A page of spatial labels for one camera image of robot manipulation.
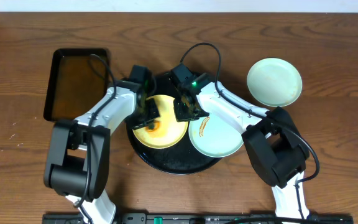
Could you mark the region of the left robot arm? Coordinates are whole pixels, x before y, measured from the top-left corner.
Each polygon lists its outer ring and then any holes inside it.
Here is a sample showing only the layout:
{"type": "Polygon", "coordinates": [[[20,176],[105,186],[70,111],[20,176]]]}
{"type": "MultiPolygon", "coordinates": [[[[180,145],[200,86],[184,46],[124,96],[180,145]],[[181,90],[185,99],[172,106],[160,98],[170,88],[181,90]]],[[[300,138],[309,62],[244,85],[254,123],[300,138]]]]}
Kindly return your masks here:
{"type": "Polygon", "coordinates": [[[85,223],[112,223],[116,206],[105,186],[112,133],[124,120],[139,129],[158,117],[153,78],[115,81],[106,94],[79,117],[56,121],[52,129],[44,184],[77,208],[85,223]]]}

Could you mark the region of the orange green scrub sponge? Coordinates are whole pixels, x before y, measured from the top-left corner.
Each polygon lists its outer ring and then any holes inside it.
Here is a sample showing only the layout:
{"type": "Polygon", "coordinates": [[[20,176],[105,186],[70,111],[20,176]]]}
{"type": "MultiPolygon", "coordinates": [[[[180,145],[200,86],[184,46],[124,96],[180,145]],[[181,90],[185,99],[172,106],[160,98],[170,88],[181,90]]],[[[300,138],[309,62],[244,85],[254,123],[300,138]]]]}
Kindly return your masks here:
{"type": "Polygon", "coordinates": [[[154,132],[157,131],[159,128],[160,128],[160,121],[154,120],[145,127],[145,130],[147,132],[154,132]]]}

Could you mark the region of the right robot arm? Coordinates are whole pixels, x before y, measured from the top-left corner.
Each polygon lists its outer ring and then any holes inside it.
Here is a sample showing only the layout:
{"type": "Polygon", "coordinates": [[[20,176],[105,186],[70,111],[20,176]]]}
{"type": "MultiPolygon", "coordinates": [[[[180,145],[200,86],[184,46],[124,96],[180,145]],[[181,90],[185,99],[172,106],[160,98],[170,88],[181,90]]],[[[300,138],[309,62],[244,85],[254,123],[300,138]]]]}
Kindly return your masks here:
{"type": "Polygon", "coordinates": [[[269,111],[254,106],[207,73],[193,73],[182,63],[170,74],[180,95],[173,103],[177,121],[210,115],[221,118],[241,135],[253,169],[272,187],[276,215],[308,218],[304,171],[306,160],[316,154],[301,137],[289,113],[281,107],[269,111]]]}

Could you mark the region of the light blue plate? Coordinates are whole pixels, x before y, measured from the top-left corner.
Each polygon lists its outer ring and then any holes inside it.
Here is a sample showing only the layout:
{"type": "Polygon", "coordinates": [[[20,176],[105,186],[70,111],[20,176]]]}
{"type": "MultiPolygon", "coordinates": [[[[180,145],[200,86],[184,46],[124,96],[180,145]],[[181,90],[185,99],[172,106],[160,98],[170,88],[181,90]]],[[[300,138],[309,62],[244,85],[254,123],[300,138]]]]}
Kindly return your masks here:
{"type": "Polygon", "coordinates": [[[251,95],[260,103],[271,106],[288,106],[301,95],[303,81],[291,63],[280,58],[264,58],[251,66],[247,74],[251,95]]]}
{"type": "Polygon", "coordinates": [[[241,134],[212,113],[190,121],[188,132],[195,149],[209,157],[230,156],[243,145],[241,134]]]}

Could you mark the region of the yellow plate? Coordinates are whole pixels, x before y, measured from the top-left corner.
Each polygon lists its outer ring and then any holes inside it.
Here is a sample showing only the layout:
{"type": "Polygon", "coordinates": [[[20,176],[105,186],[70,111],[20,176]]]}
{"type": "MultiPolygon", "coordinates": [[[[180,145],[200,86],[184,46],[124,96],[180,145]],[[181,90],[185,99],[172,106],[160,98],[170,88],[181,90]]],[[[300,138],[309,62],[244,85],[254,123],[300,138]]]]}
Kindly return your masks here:
{"type": "Polygon", "coordinates": [[[165,149],[178,143],[185,135],[188,122],[178,122],[173,109],[174,97],[168,95],[154,95],[149,99],[154,99],[160,117],[155,119],[160,121],[160,128],[154,132],[147,132],[144,128],[133,130],[135,138],[143,145],[153,149],[165,149]]]}

